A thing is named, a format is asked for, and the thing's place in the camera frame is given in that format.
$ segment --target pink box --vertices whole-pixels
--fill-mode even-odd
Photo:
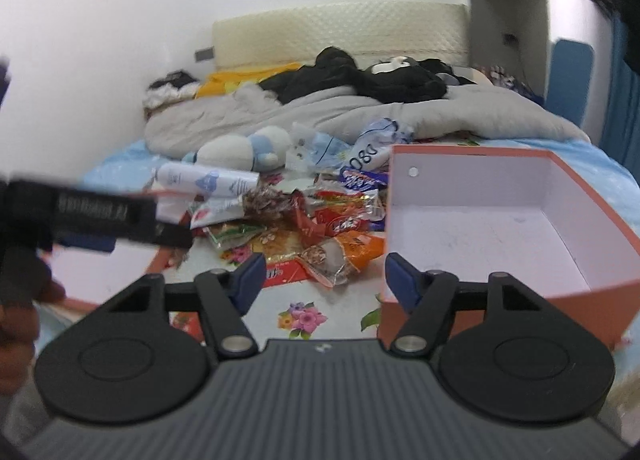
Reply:
[[[462,281],[508,271],[609,347],[640,309],[640,239],[550,151],[395,146],[386,245]],[[383,300],[389,343],[406,317],[388,287]],[[481,318],[459,314],[454,332]]]

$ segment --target black device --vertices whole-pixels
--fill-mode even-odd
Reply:
[[[254,255],[193,283],[147,275],[60,335],[34,373],[54,419],[26,457],[633,458],[594,418],[609,350],[508,273],[465,283],[392,253],[409,318],[389,350],[274,339],[260,352],[241,315],[265,270]],[[450,337],[470,309],[484,322]],[[173,310],[198,312],[206,346],[171,328]]]
[[[91,247],[92,238],[122,237],[189,249],[188,227],[156,220],[156,201],[16,180],[0,181],[0,303],[30,303],[49,270],[27,260],[54,243]]]

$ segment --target stuffed toy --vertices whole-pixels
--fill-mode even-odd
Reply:
[[[198,164],[241,171],[266,172],[284,166],[291,137],[283,128],[263,127],[253,135],[223,135],[202,146]]]

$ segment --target cream quilted headboard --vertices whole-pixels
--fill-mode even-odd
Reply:
[[[217,21],[216,66],[311,62],[327,46],[348,51],[361,68],[406,55],[468,64],[464,5],[381,1],[273,10]]]

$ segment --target white bottle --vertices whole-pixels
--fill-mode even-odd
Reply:
[[[166,189],[206,197],[236,198],[258,186],[260,175],[250,171],[219,169],[169,162],[156,170],[156,181]]]

